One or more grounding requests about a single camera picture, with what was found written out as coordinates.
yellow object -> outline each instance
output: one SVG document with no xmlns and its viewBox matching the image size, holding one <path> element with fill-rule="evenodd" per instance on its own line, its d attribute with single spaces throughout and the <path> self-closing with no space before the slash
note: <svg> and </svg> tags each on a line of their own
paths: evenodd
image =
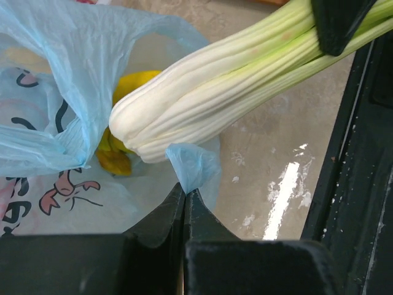
<svg viewBox="0 0 393 295">
<path fill-rule="evenodd" d="M 145 71 L 121 77 L 112 97 L 112 107 L 127 94 L 153 79 L 159 73 L 160 71 Z M 133 151 L 127 149 L 120 140 L 111 134 L 109 128 L 106 128 L 95 154 L 99 164 L 106 171 L 115 175 L 129 176 L 131 175 L 131 160 L 126 154 L 131 153 Z"/>
</svg>

red object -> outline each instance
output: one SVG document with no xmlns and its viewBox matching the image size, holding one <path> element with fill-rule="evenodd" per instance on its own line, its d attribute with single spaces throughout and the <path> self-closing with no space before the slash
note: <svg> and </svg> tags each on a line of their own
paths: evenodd
<svg viewBox="0 0 393 295">
<path fill-rule="evenodd" d="M 92 0 L 76 0 L 76 2 L 87 3 L 87 4 L 95 4 Z"/>
</svg>

red print on bag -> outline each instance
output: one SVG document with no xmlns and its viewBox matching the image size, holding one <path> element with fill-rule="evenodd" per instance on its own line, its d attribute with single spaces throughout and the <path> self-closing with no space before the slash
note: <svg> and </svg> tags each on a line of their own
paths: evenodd
<svg viewBox="0 0 393 295">
<path fill-rule="evenodd" d="M 82 173 L 81 168 L 74 169 L 74 171 L 76 171 L 78 173 Z M 68 202 L 70 200 L 72 201 L 70 211 L 74 208 L 76 200 L 84 200 L 84 201 L 91 203 L 93 205 L 96 205 L 96 206 L 101 206 L 101 207 L 103 206 L 101 204 L 94 203 L 90 200 L 79 197 L 77 195 L 83 190 L 87 191 L 89 188 L 94 188 L 97 191 L 99 191 L 101 189 L 101 185 L 96 181 L 84 181 L 79 184 L 73 184 L 69 180 L 70 172 L 71 172 L 71 170 L 66 170 L 66 171 L 60 172 L 58 181 L 56 181 L 55 184 L 53 185 L 54 188 L 47 191 L 45 193 L 45 195 L 40 199 L 39 208 L 46 215 L 50 216 L 50 214 L 52 212 L 52 208 L 60 208 L 60 204 L 55 200 L 56 195 L 61 195 L 61 196 L 65 197 L 63 200 L 64 202 Z"/>
</svg>

marble surface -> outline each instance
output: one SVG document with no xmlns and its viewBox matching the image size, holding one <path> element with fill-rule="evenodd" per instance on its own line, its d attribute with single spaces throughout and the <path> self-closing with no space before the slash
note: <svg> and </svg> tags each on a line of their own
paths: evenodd
<svg viewBox="0 0 393 295">
<path fill-rule="evenodd" d="M 114 0 L 183 17 L 210 41 L 276 8 L 243 0 Z M 215 214 L 244 239 L 299 238 L 353 56 L 278 95 L 221 135 L 222 183 Z"/>
</svg>

yellow bell pepper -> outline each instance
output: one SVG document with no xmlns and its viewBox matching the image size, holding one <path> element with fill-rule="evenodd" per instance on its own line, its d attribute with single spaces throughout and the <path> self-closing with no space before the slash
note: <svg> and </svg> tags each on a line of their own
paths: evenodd
<svg viewBox="0 0 393 295">
<path fill-rule="evenodd" d="M 112 107 L 127 94 L 147 83 L 160 72 L 144 71 L 121 77 L 112 97 Z M 114 137 L 109 128 L 105 129 L 95 152 L 99 164 L 106 171 L 122 176 L 131 175 L 131 161 L 126 155 L 131 153 L 133 151 L 127 149 L 120 140 Z"/>
</svg>

